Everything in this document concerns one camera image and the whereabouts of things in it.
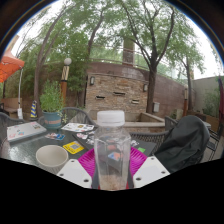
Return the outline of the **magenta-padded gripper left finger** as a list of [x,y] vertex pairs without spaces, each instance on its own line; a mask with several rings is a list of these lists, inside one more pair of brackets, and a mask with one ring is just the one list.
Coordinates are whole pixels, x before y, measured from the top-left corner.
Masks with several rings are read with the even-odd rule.
[[97,188],[94,150],[89,150],[79,159],[70,159],[58,176],[83,188]]

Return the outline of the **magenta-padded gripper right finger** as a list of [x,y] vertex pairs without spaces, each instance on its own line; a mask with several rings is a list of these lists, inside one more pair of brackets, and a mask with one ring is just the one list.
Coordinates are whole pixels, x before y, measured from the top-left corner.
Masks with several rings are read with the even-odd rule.
[[155,156],[147,157],[132,148],[130,153],[130,172],[127,188],[140,188],[169,175],[169,171]]

